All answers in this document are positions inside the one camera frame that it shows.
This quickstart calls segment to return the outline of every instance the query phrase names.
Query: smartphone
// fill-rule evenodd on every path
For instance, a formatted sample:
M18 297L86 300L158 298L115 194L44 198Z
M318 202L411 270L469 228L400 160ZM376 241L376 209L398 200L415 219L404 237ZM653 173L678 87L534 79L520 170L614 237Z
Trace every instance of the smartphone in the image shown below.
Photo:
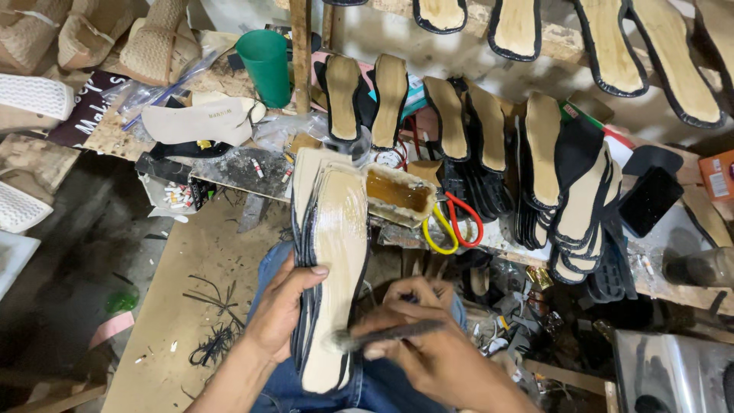
M643 238L681 196L683 187L675 178L663 168L650 168L620 201L619 215L632 235Z

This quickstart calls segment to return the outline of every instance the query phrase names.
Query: small glass bottle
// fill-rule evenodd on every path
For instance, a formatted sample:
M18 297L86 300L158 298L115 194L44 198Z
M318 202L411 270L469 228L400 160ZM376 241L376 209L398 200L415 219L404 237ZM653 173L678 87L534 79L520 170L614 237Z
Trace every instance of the small glass bottle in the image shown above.
M672 259L663 275L672 284L734 287L734 248L714 248Z

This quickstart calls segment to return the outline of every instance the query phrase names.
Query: beige shoe upper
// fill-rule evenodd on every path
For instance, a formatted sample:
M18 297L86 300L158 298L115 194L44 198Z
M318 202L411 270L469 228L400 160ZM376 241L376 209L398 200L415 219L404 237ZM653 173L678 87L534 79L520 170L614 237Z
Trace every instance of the beige shoe upper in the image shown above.
M102 63L132 21L130 0L74 0L59 33L59 65L73 70Z
M71 2L0 0L0 72L31 74L64 24Z

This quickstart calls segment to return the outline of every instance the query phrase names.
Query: cigarette butt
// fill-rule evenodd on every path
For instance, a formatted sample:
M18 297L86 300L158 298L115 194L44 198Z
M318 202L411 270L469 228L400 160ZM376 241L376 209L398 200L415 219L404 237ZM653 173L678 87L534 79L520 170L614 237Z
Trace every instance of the cigarette butt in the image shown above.
M288 178L290 178L290 176L291 176L291 174L292 174L292 173L293 173L293 170L292 170L292 169L288 169L288 170L286 171L286 174L285 174L285 175L283 175L283 179L281 179L280 181L281 181L282 183L286 183L286 181L288 181Z
M263 170L260 168L260 164L258 163L258 160L255 158L252 158L252 164L255 166L255 170L258 172L258 176L261 178L265 177L265 174L263 173Z

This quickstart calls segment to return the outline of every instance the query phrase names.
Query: denim pants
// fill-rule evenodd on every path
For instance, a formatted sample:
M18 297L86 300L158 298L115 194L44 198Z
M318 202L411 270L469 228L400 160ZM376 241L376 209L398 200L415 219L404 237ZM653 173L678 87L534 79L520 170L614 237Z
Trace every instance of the denim pants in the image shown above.
M258 291L248 319L255 314L265 286L286 260L293 243L280 243L268 251L258 267ZM454 293L451 315L466 330L466 310ZM337 412L357 407L376 413L447 412L447 408L416 391L403 370L387 359L373 362L355 354L354 374L342 389L329 395L305 393L293 359L280 363L252 407L253 413Z

